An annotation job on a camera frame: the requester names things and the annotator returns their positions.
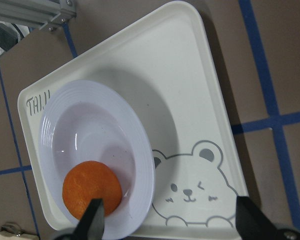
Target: bear nose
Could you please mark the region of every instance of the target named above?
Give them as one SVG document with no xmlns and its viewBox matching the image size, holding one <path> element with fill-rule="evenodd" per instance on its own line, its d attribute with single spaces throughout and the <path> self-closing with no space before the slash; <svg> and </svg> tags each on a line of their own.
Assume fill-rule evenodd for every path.
<svg viewBox="0 0 300 240">
<path fill-rule="evenodd" d="M 191 196 L 192 195 L 192 190 L 191 189 L 184 189 L 183 193 L 187 196 Z"/>
</svg>

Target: bear ear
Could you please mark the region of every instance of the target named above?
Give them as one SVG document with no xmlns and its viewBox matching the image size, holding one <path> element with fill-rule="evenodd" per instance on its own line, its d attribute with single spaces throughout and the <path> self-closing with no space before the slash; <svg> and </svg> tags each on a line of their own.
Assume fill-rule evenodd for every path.
<svg viewBox="0 0 300 240">
<path fill-rule="evenodd" d="M 224 158 L 221 148 L 209 140 L 197 142 L 192 149 L 192 155 L 208 160 L 217 167 L 220 167 Z"/>
<path fill-rule="evenodd" d="M 164 160 L 166 156 L 159 150 L 152 150 L 155 168 Z"/>
</svg>

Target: orange fruit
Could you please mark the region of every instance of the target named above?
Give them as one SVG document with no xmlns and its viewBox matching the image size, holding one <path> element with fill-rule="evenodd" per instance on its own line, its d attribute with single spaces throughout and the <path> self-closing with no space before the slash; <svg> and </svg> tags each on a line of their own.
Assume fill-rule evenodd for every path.
<svg viewBox="0 0 300 240">
<path fill-rule="evenodd" d="M 111 214 L 120 204 L 122 190 L 115 173 L 98 161 L 85 161 L 65 176 L 62 199 L 69 212 L 78 220 L 91 199 L 103 199 L 104 215 Z"/>
</svg>

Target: cartoon bear face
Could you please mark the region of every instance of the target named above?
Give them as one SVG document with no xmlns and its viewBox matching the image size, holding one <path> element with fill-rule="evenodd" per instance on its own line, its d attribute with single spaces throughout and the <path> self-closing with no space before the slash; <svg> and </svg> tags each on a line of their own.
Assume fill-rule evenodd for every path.
<svg viewBox="0 0 300 240">
<path fill-rule="evenodd" d="M 228 184 L 220 166 L 223 152 L 214 142 L 196 143 L 191 153 L 166 157 L 153 150 L 156 184 L 153 208 L 166 219 L 208 226 L 211 219 L 230 223 L 236 211 L 236 190 Z"/>
</svg>

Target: tray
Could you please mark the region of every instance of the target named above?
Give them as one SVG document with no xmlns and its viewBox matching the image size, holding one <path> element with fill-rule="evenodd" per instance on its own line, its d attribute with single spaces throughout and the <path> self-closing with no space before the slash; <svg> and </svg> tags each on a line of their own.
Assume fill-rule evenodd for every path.
<svg viewBox="0 0 300 240">
<path fill-rule="evenodd" d="M 77 79 L 118 92 L 153 149 L 156 187 L 139 237 L 240 239 L 236 195 L 248 195 L 205 28 L 197 10 L 169 2 L 21 91 L 18 111 L 42 210 L 72 227 L 39 165 L 40 120 L 51 95 Z"/>
</svg>

